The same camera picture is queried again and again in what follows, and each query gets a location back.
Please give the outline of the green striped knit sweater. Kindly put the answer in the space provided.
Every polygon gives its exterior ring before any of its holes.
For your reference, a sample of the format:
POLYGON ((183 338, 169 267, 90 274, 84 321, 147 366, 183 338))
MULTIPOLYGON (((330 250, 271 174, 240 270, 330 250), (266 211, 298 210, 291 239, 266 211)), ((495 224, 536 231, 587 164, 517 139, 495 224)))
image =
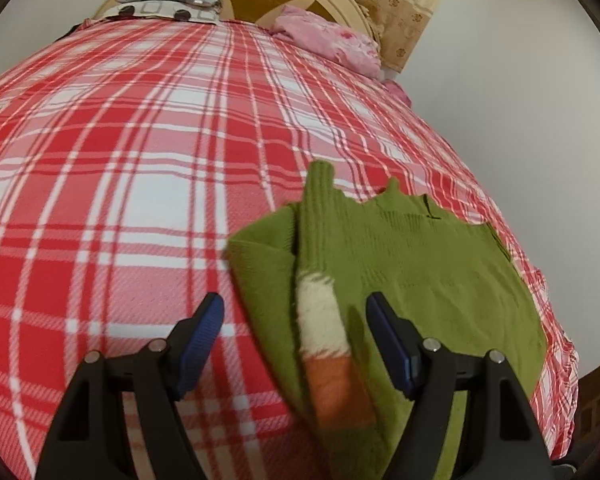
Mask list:
POLYGON ((547 342, 528 286, 498 234, 397 180, 366 202, 314 162, 301 200, 244 226, 227 257, 280 390, 323 445, 334 479, 378 479, 411 413, 365 319, 379 292, 450 350, 503 352, 526 393, 547 342))

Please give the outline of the red white plaid bedspread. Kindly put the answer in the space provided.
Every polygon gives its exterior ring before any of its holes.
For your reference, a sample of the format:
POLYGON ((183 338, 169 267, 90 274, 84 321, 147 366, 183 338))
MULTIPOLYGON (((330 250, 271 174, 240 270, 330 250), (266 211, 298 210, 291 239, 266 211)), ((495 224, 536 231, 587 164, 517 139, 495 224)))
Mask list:
POLYGON ((527 393, 550 456, 574 430, 578 355, 501 211, 378 81, 250 24, 104 21, 0 78, 0 455, 30 479, 87 351, 130 353, 194 313, 225 322, 181 407, 215 479, 333 479, 283 395, 230 270, 230 237, 301 200, 314 162, 366 202, 390 180, 498 234, 547 342, 527 393))

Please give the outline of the pink cloth beside bed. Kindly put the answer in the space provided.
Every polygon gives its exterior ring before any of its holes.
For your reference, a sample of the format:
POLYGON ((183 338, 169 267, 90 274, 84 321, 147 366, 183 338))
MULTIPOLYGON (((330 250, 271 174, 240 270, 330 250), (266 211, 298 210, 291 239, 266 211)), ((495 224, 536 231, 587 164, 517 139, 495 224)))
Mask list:
POLYGON ((412 107, 412 100, 403 89, 403 87, 398 84, 395 80, 385 79, 382 84, 387 89, 387 91, 397 100, 404 103, 407 107, 412 107))

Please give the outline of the pink floral pillow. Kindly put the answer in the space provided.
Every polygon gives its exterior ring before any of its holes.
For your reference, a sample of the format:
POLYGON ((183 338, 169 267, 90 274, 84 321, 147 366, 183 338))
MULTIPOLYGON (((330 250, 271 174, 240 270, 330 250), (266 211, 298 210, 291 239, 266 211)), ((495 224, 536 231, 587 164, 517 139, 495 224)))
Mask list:
POLYGON ((362 76, 380 77, 378 45, 372 38, 311 11, 285 4, 270 34, 362 76))

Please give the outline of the grey white patterned pillow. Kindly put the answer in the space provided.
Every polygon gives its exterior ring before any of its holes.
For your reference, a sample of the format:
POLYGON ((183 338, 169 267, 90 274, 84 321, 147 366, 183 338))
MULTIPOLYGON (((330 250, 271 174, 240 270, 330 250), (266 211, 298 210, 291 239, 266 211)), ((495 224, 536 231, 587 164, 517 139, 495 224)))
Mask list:
POLYGON ((176 22, 218 24, 222 0, 116 0, 103 18, 160 18, 176 22))

